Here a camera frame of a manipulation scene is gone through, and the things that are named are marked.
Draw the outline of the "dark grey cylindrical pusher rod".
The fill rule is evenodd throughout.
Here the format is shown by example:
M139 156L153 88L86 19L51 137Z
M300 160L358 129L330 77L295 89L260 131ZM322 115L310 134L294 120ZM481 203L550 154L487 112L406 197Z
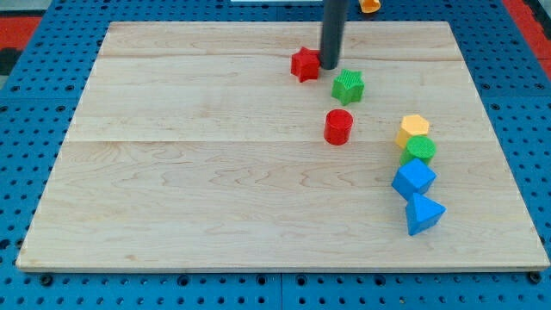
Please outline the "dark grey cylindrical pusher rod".
M338 65L348 6L348 0L324 0L319 43L319 62L324 70L333 70Z

